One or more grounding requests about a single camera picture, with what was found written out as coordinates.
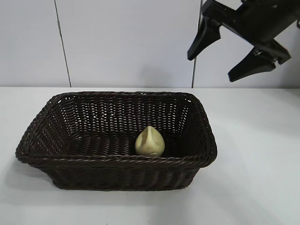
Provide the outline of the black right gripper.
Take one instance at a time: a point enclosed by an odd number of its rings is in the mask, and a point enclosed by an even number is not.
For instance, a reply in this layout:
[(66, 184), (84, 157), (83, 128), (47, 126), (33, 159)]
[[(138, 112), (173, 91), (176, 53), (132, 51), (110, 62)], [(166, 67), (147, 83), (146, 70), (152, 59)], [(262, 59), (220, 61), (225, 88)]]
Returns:
[(208, 0), (202, 6), (203, 20), (187, 51), (187, 59), (195, 59), (206, 47), (218, 41), (220, 26), (225, 26), (249, 42), (254, 48), (229, 73), (230, 82), (250, 75), (270, 72), (288, 61), (289, 52), (275, 37), (300, 18), (298, 0), (243, 0), (232, 9), (216, 0)]

